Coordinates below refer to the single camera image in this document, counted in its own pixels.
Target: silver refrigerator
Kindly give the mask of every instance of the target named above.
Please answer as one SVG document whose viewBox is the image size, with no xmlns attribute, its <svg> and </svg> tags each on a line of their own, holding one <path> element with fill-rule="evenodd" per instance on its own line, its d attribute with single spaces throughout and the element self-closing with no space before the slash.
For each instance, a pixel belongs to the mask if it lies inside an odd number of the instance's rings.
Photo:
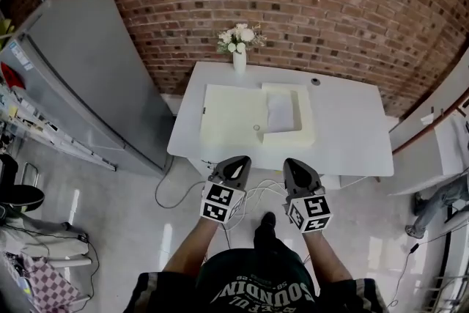
<svg viewBox="0 0 469 313">
<path fill-rule="evenodd" d="M 18 94 L 119 169 L 160 175 L 174 118 L 152 82 L 114 0 L 46 0 L 0 61 Z"/>
</svg>

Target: white table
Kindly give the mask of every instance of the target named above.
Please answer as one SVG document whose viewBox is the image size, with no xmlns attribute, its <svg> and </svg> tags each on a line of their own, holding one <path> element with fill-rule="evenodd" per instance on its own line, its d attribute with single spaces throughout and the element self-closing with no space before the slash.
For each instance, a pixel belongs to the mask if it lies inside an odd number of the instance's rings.
<svg viewBox="0 0 469 313">
<path fill-rule="evenodd" d="M 311 83 L 313 78 L 319 86 Z M 208 84 L 260 88 L 263 82 L 308 87 L 316 128 L 310 147 L 207 146 L 200 125 Z M 239 76 L 232 64 L 197 62 L 174 124 L 168 153 L 188 158 L 206 177 L 210 164 L 248 155 L 252 167 L 282 170 L 296 158 L 319 174 L 391 176 L 394 173 L 388 121 L 378 88 L 373 85 L 296 70 L 248 65 Z"/>
</svg>

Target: white cable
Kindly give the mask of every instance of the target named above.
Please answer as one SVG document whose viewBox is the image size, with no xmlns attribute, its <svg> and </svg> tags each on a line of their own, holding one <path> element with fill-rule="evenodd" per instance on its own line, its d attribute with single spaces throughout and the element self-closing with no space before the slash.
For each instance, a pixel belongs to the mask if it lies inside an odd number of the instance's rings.
<svg viewBox="0 0 469 313">
<path fill-rule="evenodd" d="M 344 185 L 343 187 L 340 187 L 340 189 L 344 189 L 344 188 L 346 188 L 346 187 L 348 187 L 348 186 L 350 186 L 350 185 L 353 185 L 353 184 L 355 184 L 355 183 L 358 183 L 359 181 L 362 181 L 362 180 L 366 179 L 367 177 L 369 177 L 369 176 L 363 176 L 361 179 L 355 180 L 354 182 L 352 182 L 352 183 L 350 183 L 350 184 L 347 184 L 347 185 Z"/>
<path fill-rule="evenodd" d="M 272 182 L 273 184 L 270 184 L 269 186 L 267 187 L 260 187 L 261 184 L 263 183 L 266 183 L 266 182 Z M 278 191 L 274 191 L 273 189 L 271 189 L 270 187 L 274 186 L 274 185 L 277 185 L 278 187 L 280 187 L 282 190 L 284 190 L 284 187 L 282 187 L 281 185 L 283 185 L 283 183 L 277 183 L 276 181 L 274 180 L 271 180 L 271 179 L 266 179 L 266 180 L 263 180 L 262 182 L 260 182 L 257 187 L 255 188 L 252 188 L 250 189 L 249 191 L 246 192 L 246 195 L 245 195 L 245 199 L 244 199 L 244 206 L 243 206 L 243 214 L 241 215 L 241 219 L 233 226 L 233 227 L 230 227 L 228 229 L 226 229 L 226 232 L 228 231 L 231 231 L 232 229 L 234 229 L 235 227 L 237 227 L 238 224 L 240 224 L 244 217 L 247 216 L 248 214 L 251 214 L 255 209 L 256 207 L 259 205 L 259 203 L 261 202 L 261 199 L 262 199 L 262 195 L 264 194 L 264 192 L 267 190 L 267 191 L 271 191 L 275 194 L 279 194 L 283 197 L 286 197 L 287 195 L 286 194 L 283 194 L 283 193 L 280 193 Z M 248 204 L 248 200 L 252 197 L 254 197 L 256 191 L 259 191 L 261 190 L 261 194 L 259 196 L 259 199 L 257 200 L 256 204 L 254 205 L 254 207 L 251 209 L 251 211 L 249 211 L 248 213 L 246 212 L 246 205 Z"/>
</svg>

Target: wire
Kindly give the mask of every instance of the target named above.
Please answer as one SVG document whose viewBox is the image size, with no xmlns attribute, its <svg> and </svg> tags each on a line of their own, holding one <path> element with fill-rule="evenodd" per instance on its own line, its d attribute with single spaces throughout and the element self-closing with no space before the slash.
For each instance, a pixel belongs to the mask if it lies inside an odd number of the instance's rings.
<svg viewBox="0 0 469 313">
<path fill-rule="evenodd" d="M 355 184 L 355 183 L 358 183 L 359 181 L 365 180 L 367 177 L 369 177 L 369 176 L 363 176 L 361 179 L 355 180 L 354 182 L 351 182 L 351 183 L 349 183 L 349 184 L 347 184 L 347 185 L 344 185 L 343 187 L 340 187 L 340 189 L 344 189 L 344 188 L 346 188 L 346 187 L 348 187 L 348 186 L 351 186 L 351 185 L 353 185 L 353 184 Z"/>
<path fill-rule="evenodd" d="M 96 263 L 97 263 L 97 267 L 96 267 L 95 271 L 93 271 L 93 273 L 92 273 L 91 276 L 89 277 L 89 281 L 91 282 L 91 295 L 89 296 L 89 300 L 86 300 L 86 301 L 85 301 L 85 304 L 84 304 L 80 309 L 74 310 L 72 313 L 80 312 L 80 311 L 82 311 L 83 309 L 85 309 L 85 306 L 88 304 L 88 301 L 91 301 L 91 299 L 94 298 L 94 296 L 95 296 L 95 286 L 93 285 L 93 276 L 95 276 L 95 274 L 97 273 L 97 271 L 100 269 L 100 259 L 99 259 L 98 256 L 97 256 L 97 252 L 96 252 L 95 246 L 93 246 L 93 244 L 91 244 L 89 241 L 88 241 L 88 244 L 93 248 L 93 251 L 95 251 Z"/>
<path fill-rule="evenodd" d="M 231 249 L 232 247 L 229 245 L 229 240 L 228 240 L 228 233 L 226 232 L 226 228 L 225 228 L 225 225 L 222 224 L 221 225 L 225 231 L 225 236 L 226 236 L 226 242 L 228 243 L 228 249 Z"/>
<path fill-rule="evenodd" d="M 394 308 L 399 303 L 399 300 L 396 299 L 397 291 L 399 291 L 399 285 L 401 284 L 401 280 L 402 280 L 402 277 L 404 276 L 405 269 L 407 268 L 407 264 L 409 262 L 409 257 L 410 257 L 411 254 L 412 254 L 412 251 L 410 251 L 409 254 L 407 255 L 407 257 L 405 257 L 404 269 L 402 270 L 402 274 L 399 277 L 399 280 L 397 281 L 396 292 L 394 293 L 392 302 L 390 302 L 386 308 L 389 308 L 389 307 Z"/>
<path fill-rule="evenodd" d="M 273 182 L 273 184 L 270 184 L 268 187 L 259 187 L 261 184 L 263 184 L 263 183 L 265 183 L 265 182 L 267 182 L 267 181 L 271 181 L 271 182 Z M 260 183 L 257 185 L 257 187 L 252 188 L 252 189 L 250 189 L 249 191 L 247 191 L 247 194 L 245 195 L 245 199 L 244 199 L 243 214 L 241 214 L 241 219 L 240 219 L 234 226 L 228 228 L 226 231 L 227 231 L 227 232 L 228 232 L 228 231 L 231 231 L 232 229 L 234 229 L 235 227 L 237 227 L 237 226 L 243 221 L 243 219 L 244 219 L 245 216 L 247 216 L 248 214 L 252 213 L 252 212 L 256 209 L 256 207 L 257 207 L 257 206 L 259 205 L 259 203 L 261 202 L 262 195 L 264 194 L 264 192 L 265 192 L 266 190 L 267 190 L 267 191 L 272 191 L 273 193 L 276 193 L 276 194 L 279 194 L 279 195 L 281 195 L 281 196 L 283 196 L 283 197 L 286 197 L 285 194 L 282 194 L 282 193 L 280 193 L 280 192 L 278 192 L 278 191 L 274 191 L 273 189 L 271 189 L 270 187 L 273 186 L 273 185 L 277 185 L 277 186 L 281 187 L 281 189 L 284 189 L 284 188 L 281 186 L 281 183 L 277 183 L 277 182 L 274 181 L 274 180 L 266 179 L 266 180 L 263 180 L 262 182 L 260 182 Z M 254 194 L 249 195 L 249 193 L 250 193 L 250 192 L 254 192 L 254 193 L 255 193 L 255 192 L 258 191 L 258 190 L 262 190 L 262 192 L 261 192 L 261 194 L 260 194 L 260 196 L 259 196 L 259 199 L 257 200 L 257 202 L 256 202 L 256 204 L 254 205 L 254 207 L 252 208 L 252 210 L 247 213 L 247 212 L 246 212 L 246 205 L 248 204 L 248 200 L 254 196 Z"/>
<path fill-rule="evenodd" d="M 50 250 L 49 247 L 46 246 L 42 241 L 40 241 L 40 240 L 37 239 L 35 236 L 33 236 L 32 234 L 30 234 L 27 229 L 20 228 L 20 227 L 10 226 L 9 224 L 4 224 L 4 226 L 5 226 L 5 227 L 9 227 L 9 228 L 11 228 L 11 229 L 16 229 L 16 230 L 21 231 L 21 232 L 25 232 L 26 234 L 28 234 L 29 236 L 31 236 L 31 237 L 34 239 L 34 241 L 37 241 L 38 244 L 40 244 L 41 246 L 45 247 L 45 248 L 47 249 L 47 256 L 45 257 L 44 265 L 48 262 L 49 257 L 50 257 L 50 255 L 51 255 L 51 250 Z M 36 268 L 35 270 L 29 271 L 29 273 L 35 273 L 36 271 L 40 270 L 44 265 L 42 265 L 42 266 Z"/>
<path fill-rule="evenodd" d="M 22 231 L 22 232 L 25 232 L 27 233 L 28 235 L 30 235 L 32 238 L 34 238 L 36 241 L 40 242 L 37 238 L 35 238 L 33 235 L 31 234 L 36 234 L 36 235 L 42 235 L 42 236 L 49 236 L 49 237 L 56 237 L 56 238 L 59 238 L 59 239 L 78 239 L 78 236 L 57 236 L 57 235 L 52 235 L 52 234 L 45 234 L 45 233 L 42 233 L 42 232 L 37 232 L 37 231 L 32 231 L 30 229 L 24 229 L 24 228 L 20 228 L 20 227 L 14 227 L 14 226 L 10 226 L 9 224 L 4 224 L 3 226 L 6 226 L 6 227 L 9 227 L 9 228 L 12 228 L 12 229 L 16 229 L 18 231 Z M 100 269 L 100 259 L 97 255 L 97 252 L 96 252 L 96 248 L 95 246 L 93 246 L 93 244 L 91 243 L 91 241 L 89 241 L 88 238 L 86 238 L 86 242 L 93 248 L 93 251 L 95 251 L 95 256 L 96 256 L 96 263 L 97 263 L 97 267 L 95 269 L 95 271 L 93 271 L 93 273 L 91 274 L 90 278 L 89 278 L 89 281 L 91 283 L 91 295 L 89 296 L 89 300 L 86 300 L 85 301 L 85 304 L 78 310 L 75 310 L 73 311 L 73 313 L 76 313 L 76 312 L 79 312 L 79 311 L 82 311 L 83 309 L 85 309 L 85 306 L 88 304 L 88 301 L 91 301 L 92 298 L 94 298 L 95 296 L 95 286 L 93 285 L 93 276 L 95 276 L 95 274 L 97 273 L 97 271 Z M 47 248 L 48 250 L 48 256 L 47 256 L 47 260 L 49 259 L 49 255 L 50 255 L 50 249 L 48 246 L 46 246 L 44 243 L 42 243 L 44 245 L 44 247 Z"/>
<path fill-rule="evenodd" d="M 433 241 L 436 241 L 436 240 L 438 240 L 438 239 L 441 239 L 442 237 L 445 237 L 445 236 L 446 236 L 448 233 L 450 233 L 450 232 L 459 231 L 460 229 L 466 227 L 468 224 L 469 224 L 469 222 L 467 222 L 466 224 L 464 224 L 464 225 L 462 225 L 461 227 L 458 227 L 458 228 L 456 228 L 456 229 L 450 229 L 449 231 L 445 232 L 444 234 L 442 234 L 442 235 L 440 235 L 440 236 L 435 237 L 434 239 L 425 241 L 425 242 L 423 242 L 423 243 L 417 243 L 417 244 L 415 244 L 415 245 L 411 248 L 409 254 L 407 255 L 407 257 L 406 257 L 406 259 L 405 259 L 405 264 L 404 264 L 404 269 L 402 270 L 402 274 L 401 274 L 401 276 L 399 277 L 399 280 L 397 281 L 396 292 L 394 293 L 393 300 L 392 300 L 392 302 L 390 302 L 390 303 L 388 304 L 387 308 L 389 308 L 389 307 L 394 308 L 394 307 L 399 303 L 399 300 L 396 299 L 397 291 L 399 290 L 399 284 L 400 284 L 400 282 L 401 282 L 402 277 L 404 276 L 405 269 L 407 268 L 407 262 L 408 262 L 408 260 L 409 260 L 409 256 L 410 256 L 412 253 L 414 253 L 415 251 L 417 251 L 417 249 L 418 249 L 419 246 L 422 246 L 422 245 L 424 245 L 424 244 L 430 244 L 430 243 L 433 242 Z"/>
<path fill-rule="evenodd" d="M 159 187 L 161 186 L 162 182 L 166 179 L 166 177 L 168 176 L 169 172 L 171 171 L 171 168 L 173 167 L 173 162 L 174 162 L 174 157 L 171 159 L 171 163 L 169 164 L 169 168 L 168 168 L 168 171 L 166 171 L 166 173 L 163 175 L 163 178 L 160 180 L 160 182 L 156 185 L 156 188 L 155 188 L 155 201 L 157 203 L 157 205 L 159 207 L 162 207 L 163 209 L 174 209 L 175 207 L 179 206 L 182 201 L 185 200 L 185 198 L 188 196 L 188 194 L 192 191 L 192 189 L 198 185 L 198 184 L 202 184 L 202 183 L 205 183 L 205 181 L 198 181 L 197 183 L 194 183 L 193 185 L 191 185 L 189 187 L 189 189 L 185 192 L 184 196 L 182 196 L 182 198 L 175 204 L 175 205 L 172 205 L 172 206 L 165 206 L 163 204 L 161 204 L 159 201 L 158 201 L 158 189 Z"/>
</svg>

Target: flower vase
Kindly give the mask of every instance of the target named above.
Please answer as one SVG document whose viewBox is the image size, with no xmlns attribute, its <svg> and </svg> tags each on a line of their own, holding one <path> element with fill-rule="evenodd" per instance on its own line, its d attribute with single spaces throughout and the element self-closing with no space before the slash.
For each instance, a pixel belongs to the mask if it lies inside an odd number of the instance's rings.
<svg viewBox="0 0 469 313">
<path fill-rule="evenodd" d="M 246 71 L 246 51 L 233 53 L 233 65 L 238 75 L 242 75 Z"/>
</svg>

